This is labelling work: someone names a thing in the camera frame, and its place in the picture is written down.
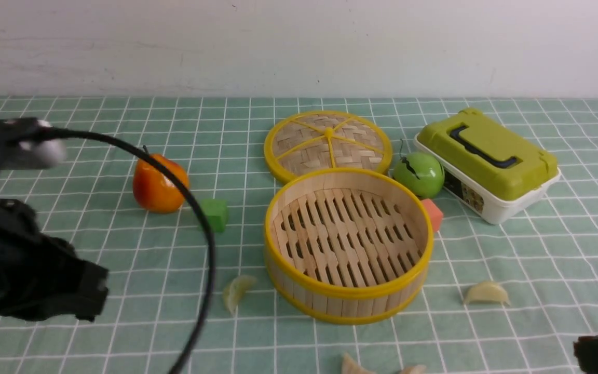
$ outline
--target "black cable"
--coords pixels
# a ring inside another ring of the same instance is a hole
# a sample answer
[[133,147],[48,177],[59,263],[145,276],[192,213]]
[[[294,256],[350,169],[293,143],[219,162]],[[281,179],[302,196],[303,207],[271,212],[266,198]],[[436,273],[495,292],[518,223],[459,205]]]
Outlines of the black cable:
[[169,374],[180,374],[181,369],[186,365],[188,359],[190,358],[192,350],[195,348],[197,344],[197,339],[202,332],[202,328],[207,320],[207,313],[209,312],[209,306],[211,305],[211,298],[213,296],[214,291],[214,278],[216,275],[216,248],[214,244],[214,234],[209,226],[209,222],[207,221],[207,217],[205,216],[204,211],[200,208],[197,200],[193,196],[193,194],[181,183],[181,181],[175,177],[175,175],[170,172],[163,164],[159,163],[156,159],[152,158],[138,147],[133,146],[132,144],[120,140],[118,138],[110,137],[109,135],[99,134],[97,132],[90,132],[90,131],[77,131],[77,130],[69,130],[68,128],[44,128],[43,131],[40,133],[40,137],[35,137],[35,140],[45,141],[45,140],[54,140],[54,139],[68,139],[68,138],[80,138],[86,140],[95,140],[97,142],[104,142],[115,146],[117,148],[123,149],[126,152],[129,152],[135,157],[142,159],[143,161],[147,162],[152,167],[156,168],[162,175],[172,182],[175,185],[176,189],[178,189],[181,195],[186,199],[188,205],[193,209],[193,213],[197,216],[197,220],[202,227],[202,230],[205,233],[205,237],[207,238],[207,284],[205,285],[205,294],[202,296],[202,305],[200,306],[199,313],[197,314],[197,321],[195,322],[195,327],[193,327],[193,331],[188,339],[188,342],[184,346],[183,350],[181,351],[179,357],[176,359],[174,365],[172,365],[171,369],[169,370]]

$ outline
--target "pink cube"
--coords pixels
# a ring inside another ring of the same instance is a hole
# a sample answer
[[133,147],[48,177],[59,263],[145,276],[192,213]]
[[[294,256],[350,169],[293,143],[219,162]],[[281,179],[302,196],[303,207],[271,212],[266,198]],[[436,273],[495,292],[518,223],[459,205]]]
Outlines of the pink cube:
[[430,218],[432,231],[438,232],[440,229],[440,225],[442,224],[442,218],[444,218],[444,214],[442,213],[440,208],[438,208],[437,205],[435,205],[435,203],[432,202],[431,199],[423,199],[422,204]]

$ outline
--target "yellow rim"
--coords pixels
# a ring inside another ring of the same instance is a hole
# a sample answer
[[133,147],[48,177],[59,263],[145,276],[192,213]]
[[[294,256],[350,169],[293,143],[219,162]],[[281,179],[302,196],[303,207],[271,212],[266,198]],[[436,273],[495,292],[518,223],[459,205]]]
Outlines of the yellow rim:
[[[428,240],[426,243],[426,248],[424,249],[424,253],[422,258],[419,262],[410,269],[409,272],[397,277],[396,279],[386,282],[384,284],[379,284],[377,286],[369,286],[369,287],[341,287],[341,286],[334,286],[331,284],[326,284],[323,282],[319,282],[316,279],[308,277],[308,275],[304,275],[299,270],[295,269],[294,266],[289,263],[285,258],[280,255],[280,251],[276,246],[273,244],[272,236],[271,236],[271,211],[272,207],[278,202],[280,196],[282,196],[289,187],[291,187],[295,183],[299,183],[302,180],[306,180],[311,177],[315,177],[318,175],[324,175],[325,173],[362,173],[363,175],[370,175],[375,178],[384,179],[386,182],[389,182],[395,185],[397,188],[401,189],[410,199],[412,199],[415,204],[417,204],[420,211],[422,211],[422,215],[424,217],[425,223],[427,225],[427,234]],[[301,284],[301,286],[309,289],[310,291],[315,291],[325,296],[330,296],[333,298],[340,298],[340,299],[361,299],[361,298],[378,298],[380,296],[388,295],[390,293],[394,293],[399,291],[401,288],[405,287],[408,282],[411,282],[417,275],[422,272],[428,265],[428,261],[432,254],[432,247],[433,247],[433,233],[432,233],[432,225],[430,224],[430,218],[428,213],[423,207],[423,204],[415,194],[410,192],[410,190],[406,189],[403,185],[396,180],[392,180],[391,178],[382,175],[381,173],[374,172],[372,170],[363,170],[363,169],[356,169],[356,168],[335,168],[335,169],[327,169],[327,170],[318,170],[316,172],[307,173],[301,177],[298,177],[292,182],[284,185],[280,191],[271,199],[271,203],[269,204],[266,215],[264,216],[264,242],[265,247],[264,250],[268,251],[273,258],[273,261],[280,266],[280,269],[290,277],[295,282]]]
[[392,317],[393,315],[396,315],[396,313],[400,312],[401,310],[404,310],[408,305],[410,305],[410,303],[412,303],[412,301],[415,300],[415,298],[417,298],[417,295],[419,294],[419,292],[422,291],[424,281],[426,280],[426,277],[424,275],[424,279],[422,279],[422,282],[417,287],[417,290],[414,291],[407,300],[403,301],[399,306],[393,308],[392,310],[387,310],[384,313],[371,315],[369,317],[338,317],[335,315],[316,312],[311,308],[306,307],[304,304],[294,300],[292,296],[290,296],[287,292],[284,291],[284,289],[278,287],[278,284],[276,284],[276,281],[274,280],[274,277],[271,275],[271,273],[269,273],[269,278],[271,279],[271,282],[273,283],[274,287],[276,287],[278,293],[280,293],[280,295],[283,296],[283,298],[285,298],[285,300],[287,300],[288,303],[290,303],[293,307],[297,308],[306,315],[309,315],[315,319],[319,319],[320,321],[327,322],[329,324],[339,325],[373,324],[374,322],[380,322],[389,317]]
[[[359,116],[355,116],[354,114],[349,114],[349,113],[344,113],[344,112],[339,112],[339,111],[313,111],[313,112],[299,113],[299,114],[295,114],[294,116],[285,118],[284,120],[277,123],[276,126],[274,126],[269,131],[268,135],[264,139],[264,161],[265,161],[267,167],[269,168],[271,175],[273,175],[274,178],[279,180],[282,184],[288,183],[288,182],[290,182],[290,180],[297,178],[297,175],[294,175],[293,173],[289,172],[278,162],[278,159],[285,156],[285,154],[282,154],[280,156],[274,156],[272,144],[274,142],[274,139],[276,138],[276,134],[278,133],[278,131],[280,131],[281,128],[283,128],[288,123],[297,123],[299,125],[306,126],[307,128],[311,128],[312,130],[315,130],[322,134],[320,137],[317,137],[317,138],[314,138],[311,140],[307,140],[306,142],[303,142],[303,143],[297,145],[296,147],[294,147],[295,149],[299,149],[302,146],[306,145],[306,143],[314,142],[315,140],[324,137],[323,131],[318,130],[314,126],[311,126],[307,123],[302,123],[302,121],[301,121],[302,117],[312,116],[315,114],[329,114],[329,115],[346,117],[346,120],[344,120],[341,123],[339,123],[338,125],[336,125],[334,127],[334,130],[338,129],[340,126],[344,125],[345,123],[348,123],[349,121],[353,121],[353,120],[361,122],[364,125],[370,127],[370,129],[373,130],[373,132],[375,132],[375,134],[380,138],[380,141],[382,142],[383,149],[376,150],[368,144],[363,144],[363,143],[357,142],[355,140],[346,139],[346,138],[342,138],[342,137],[338,137],[338,136],[334,136],[334,138],[337,138],[342,141],[354,143],[354,144],[362,146],[366,149],[380,151],[380,153],[382,153],[382,161],[380,161],[380,164],[377,166],[377,169],[375,169],[375,172],[387,173],[389,171],[389,167],[391,166],[391,159],[393,157],[393,148],[391,146],[391,141],[389,140],[387,135],[384,133],[384,131],[382,131],[381,128],[377,127],[377,125],[375,125],[371,121],[366,120],[365,118],[361,118]],[[332,143],[331,143],[331,140],[329,140],[329,139],[328,139],[328,144],[329,144],[330,154],[331,154],[331,158],[332,158],[332,167],[333,167],[335,165],[335,159],[334,159],[334,152],[332,151]]]

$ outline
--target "plastic container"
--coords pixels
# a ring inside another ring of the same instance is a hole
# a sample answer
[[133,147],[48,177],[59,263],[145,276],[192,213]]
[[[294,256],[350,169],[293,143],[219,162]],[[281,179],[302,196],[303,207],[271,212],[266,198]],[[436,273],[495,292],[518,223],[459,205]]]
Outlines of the plastic container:
[[444,166],[444,188],[491,224],[542,199],[562,175],[553,154],[473,108],[425,126],[414,144]]

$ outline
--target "bamboo steamer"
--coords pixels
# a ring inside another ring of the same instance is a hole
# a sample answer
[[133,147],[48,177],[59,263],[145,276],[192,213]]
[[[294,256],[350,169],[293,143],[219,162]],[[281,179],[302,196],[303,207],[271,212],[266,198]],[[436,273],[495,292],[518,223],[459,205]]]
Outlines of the bamboo steamer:
[[286,184],[266,212],[264,261],[278,292],[334,324],[389,318],[418,294],[433,236],[418,198],[372,170],[335,168]]
[[264,140],[264,160],[282,184],[317,170],[359,168],[387,173],[392,146],[371,121],[338,111],[299,113]]

